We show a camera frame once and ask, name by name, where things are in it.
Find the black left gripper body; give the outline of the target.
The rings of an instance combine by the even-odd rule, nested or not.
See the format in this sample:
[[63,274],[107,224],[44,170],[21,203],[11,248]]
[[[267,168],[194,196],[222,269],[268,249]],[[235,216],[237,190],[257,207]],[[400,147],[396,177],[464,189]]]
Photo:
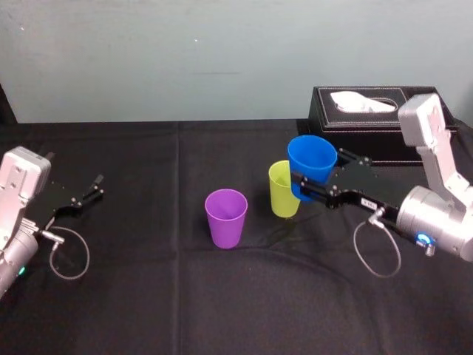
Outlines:
[[48,229],[53,220],[79,213],[84,202],[78,193],[60,183],[48,183],[35,200],[35,221],[40,229]]

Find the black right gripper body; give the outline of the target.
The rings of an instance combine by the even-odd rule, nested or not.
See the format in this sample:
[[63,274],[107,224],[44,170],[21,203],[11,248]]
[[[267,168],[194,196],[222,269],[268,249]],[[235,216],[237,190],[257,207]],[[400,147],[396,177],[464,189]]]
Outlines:
[[394,226],[400,207],[412,189],[412,185],[402,180],[379,175],[369,165],[348,163],[328,180],[326,206],[333,209],[350,204],[369,212],[383,208],[382,218]]

